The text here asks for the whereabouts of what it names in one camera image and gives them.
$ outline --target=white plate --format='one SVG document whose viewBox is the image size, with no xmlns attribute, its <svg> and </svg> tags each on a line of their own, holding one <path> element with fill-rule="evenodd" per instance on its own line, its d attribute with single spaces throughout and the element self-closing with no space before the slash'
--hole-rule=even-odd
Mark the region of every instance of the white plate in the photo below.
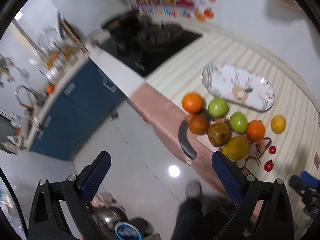
<svg viewBox="0 0 320 240">
<path fill-rule="evenodd" d="M 207 64 L 202 72 L 202 84 L 215 97 L 258 111 L 268 110 L 275 101 L 273 88 L 265 77 L 231 64 Z"/>
</svg>

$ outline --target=stainless steel bowl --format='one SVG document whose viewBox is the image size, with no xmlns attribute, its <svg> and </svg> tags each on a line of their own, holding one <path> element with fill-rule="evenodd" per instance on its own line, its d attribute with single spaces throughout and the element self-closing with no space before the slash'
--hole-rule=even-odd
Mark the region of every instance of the stainless steel bowl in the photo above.
<svg viewBox="0 0 320 240">
<path fill-rule="evenodd" d="M 128 220 L 124 211 L 116 206 L 103 206 L 97 210 L 96 215 L 111 231 L 114 230 L 116 223 L 126 222 Z"/>
</svg>

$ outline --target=green apple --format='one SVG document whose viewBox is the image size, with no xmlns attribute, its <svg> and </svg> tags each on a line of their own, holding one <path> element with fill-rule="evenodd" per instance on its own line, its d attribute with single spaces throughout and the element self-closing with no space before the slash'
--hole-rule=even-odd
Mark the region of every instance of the green apple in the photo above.
<svg viewBox="0 0 320 240">
<path fill-rule="evenodd" d="M 235 112 L 229 119 L 229 126 L 236 133 L 243 134 L 247 130 L 247 118 L 241 112 Z"/>
<path fill-rule="evenodd" d="M 221 97 L 215 97 L 208 105 L 208 113 L 215 118 L 225 116 L 228 109 L 227 101 Z"/>
</svg>

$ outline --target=blue cabinet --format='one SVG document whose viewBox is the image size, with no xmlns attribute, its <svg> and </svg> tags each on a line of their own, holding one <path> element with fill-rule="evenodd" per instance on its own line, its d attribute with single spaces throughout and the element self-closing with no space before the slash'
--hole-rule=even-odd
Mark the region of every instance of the blue cabinet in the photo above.
<svg viewBox="0 0 320 240">
<path fill-rule="evenodd" d="M 101 121 L 124 99 L 124 94 L 91 60 L 62 95 Z"/>
<path fill-rule="evenodd" d="M 53 104 L 31 151 L 70 160 L 124 94 L 88 61 Z"/>
<path fill-rule="evenodd" d="M 41 129 L 54 131 L 81 143 L 93 133 L 99 124 L 99 120 L 92 114 L 60 95 L 44 119 Z"/>
<path fill-rule="evenodd" d="M 31 151 L 38 152 L 61 160 L 70 160 L 81 148 L 81 144 L 50 130 L 37 134 Z"/>
</svg>

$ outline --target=white floor tile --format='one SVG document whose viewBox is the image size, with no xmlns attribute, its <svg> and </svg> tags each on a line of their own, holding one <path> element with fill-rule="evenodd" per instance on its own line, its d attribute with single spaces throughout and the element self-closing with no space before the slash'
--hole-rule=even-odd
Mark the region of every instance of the white floor tile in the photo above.
<svg viewBox="0 0 320 240">
<path fill-rule="evenodd" d="M 146 124 L 127 102 L 121 104 L 117 112 L 119 119 L 112 120 L 115 127 L 140 160 L 180 201 L 185 199 L 186 184 L 194 179 L 201 182 L 204 194 L 218 194 L 198 176 L 192 167 L 182 163 L 169 152 L 152 126 Z M 180 175 L 175 178 L 168 172 L 172 165 L 180 170 Z"/>
<path fill-rule="evenodd" d="M 90 164 L 100 151 L 110 153 L 111 168 L 103 180 L 104 189 L 126 209 L 129 218 L 146 219 L 162 240 L 170 239 L 180 201 L 135 155 L 109 120 L 88 140 L 83 151 L 85 155 L 80 152 L 81 156 L 75 158 L 77 165 Z"/>
<path fill-rule="evenodd" d="M 82 169 L 88 165 L 87 158 L 84 152 L 84 149 L 81 149 L 77 155 L 73 158 L 73 163 L 76 166 L 76 170 L 78 174 L 82 171 Z"/>
</svg>

